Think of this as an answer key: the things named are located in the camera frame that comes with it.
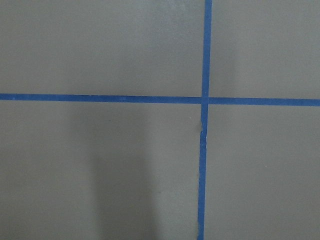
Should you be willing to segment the blue tape line crosswise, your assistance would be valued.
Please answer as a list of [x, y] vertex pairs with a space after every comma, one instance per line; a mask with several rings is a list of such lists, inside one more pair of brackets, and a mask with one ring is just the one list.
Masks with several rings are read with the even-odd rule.
[[2, 101], [52, 101], [99, 102], [143, 104], [246, 105], [246, 106], [294, 106], [318, 107], [319, 99], [304, 98], [251, 98], [251, 97], [196, 97], [196, 96], [131, 96], [131, 95], [80, 95], [80, 94], [26, 94], [2, 93]]

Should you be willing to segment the blue tape line lengthwise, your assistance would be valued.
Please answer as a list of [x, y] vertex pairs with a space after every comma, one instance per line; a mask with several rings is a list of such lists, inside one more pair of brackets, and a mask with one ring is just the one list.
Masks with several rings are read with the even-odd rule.
[[207, 134], [208, 134], [209, 89], [210, 89], [212, 5], [213, 5], [213, 2], [211, 0], [206, 0], [204, 2], [203, 58], [202, 58], [202, 80], [201, 80], [201, 101], [200, 101], [201, 131], [199, 136], [199, 166], [198, 166], [197, 240], [204, 239], [204, 230], [205, 230]]

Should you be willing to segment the brown paper table cover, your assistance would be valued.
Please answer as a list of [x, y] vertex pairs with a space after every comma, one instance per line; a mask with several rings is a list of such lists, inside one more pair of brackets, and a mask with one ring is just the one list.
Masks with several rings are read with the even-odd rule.
[[[199, 97], [203, 0], [3, 0], [2, 93]], [[317, 0], [216, 0], [211, 97], [318, 98]], [[194, 240], [197, 104], [0, 103], [3, 240]], [[204, 237], [320, 237], [320, 110], [210, 105]]]

